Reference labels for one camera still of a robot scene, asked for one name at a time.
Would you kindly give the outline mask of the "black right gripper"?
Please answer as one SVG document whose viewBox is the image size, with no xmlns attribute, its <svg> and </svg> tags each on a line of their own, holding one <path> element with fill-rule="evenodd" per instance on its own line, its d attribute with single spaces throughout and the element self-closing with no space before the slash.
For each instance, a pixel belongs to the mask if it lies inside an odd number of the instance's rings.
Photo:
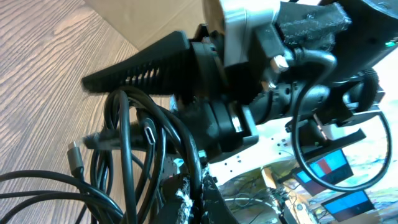
<svg viewBox="0 0 398 224">
<path fill-rule="evenodd" d="M 133 86 L 147 94 L 177 97 L 178 118 L 193 134 L 208 161 L 219 162 L 255 145 L 256 125 L 292 114 L 298 83 L 263 89 L 260 72 L 271 70 L 269 54 L 282 50 L 274 26 L 258 27 L 249 60 L 224 68 L 217 47 L 221 35 L 200 26 L 194 39 L 174 31 L 128 59 L 83 77 L 90 93 Z"/>
</svg>

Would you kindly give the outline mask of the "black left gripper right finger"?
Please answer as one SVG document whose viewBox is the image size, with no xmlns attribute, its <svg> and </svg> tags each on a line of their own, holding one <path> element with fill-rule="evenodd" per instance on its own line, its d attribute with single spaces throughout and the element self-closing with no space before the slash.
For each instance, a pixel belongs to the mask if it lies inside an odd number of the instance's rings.
<svg viewBox="0 0 398 224">
<path fill-rule="evenodd" d="M 202 177 L 202 224 L 239 224 L 237 219 L 231 213 L 226 205 L 218 187 L 208 168 L 204 168 L 201 172 Z"/>
</svg>

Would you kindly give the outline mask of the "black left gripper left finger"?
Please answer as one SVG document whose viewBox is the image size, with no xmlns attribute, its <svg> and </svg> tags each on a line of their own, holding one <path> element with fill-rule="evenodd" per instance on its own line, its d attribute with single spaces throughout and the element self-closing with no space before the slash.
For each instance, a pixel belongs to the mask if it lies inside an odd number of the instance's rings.
<svg viewBox="0 0 398 224">
<path fill-rule="evenodd" d="M 193 208 L 190 198 L 190 176 L 179 174 L 163 182 L 164 206 L 152 220 L 153 224 L 189 224 Z"/>
</svg>

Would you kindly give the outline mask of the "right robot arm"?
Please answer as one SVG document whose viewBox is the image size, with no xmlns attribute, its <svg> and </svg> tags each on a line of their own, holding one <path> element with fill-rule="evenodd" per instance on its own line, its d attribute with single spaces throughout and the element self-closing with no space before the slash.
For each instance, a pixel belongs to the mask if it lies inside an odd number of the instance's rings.
<svg viewBox="0 0 398 224">
<path fill-rule="evenodd" d="M 82 79 L 108 93 L 107 121 L 119 117 L 116 93 L 130 94 L 162 124 L 173 153 L 193 159 L 193 138 L 209 162 L 258 142 L 256 126 L 293 117 L 357 122 L 378 99 L 373 66 L 397 40 L 396 1 L 204 1 L 193 38 L 175 31 L 131 58 Z"/>
</svg>

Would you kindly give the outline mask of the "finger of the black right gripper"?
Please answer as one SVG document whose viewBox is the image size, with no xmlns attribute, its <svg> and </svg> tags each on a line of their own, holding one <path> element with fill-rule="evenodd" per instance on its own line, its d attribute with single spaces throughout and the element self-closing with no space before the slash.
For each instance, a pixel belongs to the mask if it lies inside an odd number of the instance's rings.
<svg viewBox="0 0 398 224">
<path fill-rule="evenodd" d="M 104 129 L 83 137 L 82 142 L 88 149 L 100 151 L 120 150 L 124 143 L 129 142 L 131 150 L 144 152 L 161 140 L 157 124 L 131 124 L 127 133 L 129 137 L 120 129 Z"/>
</svg>

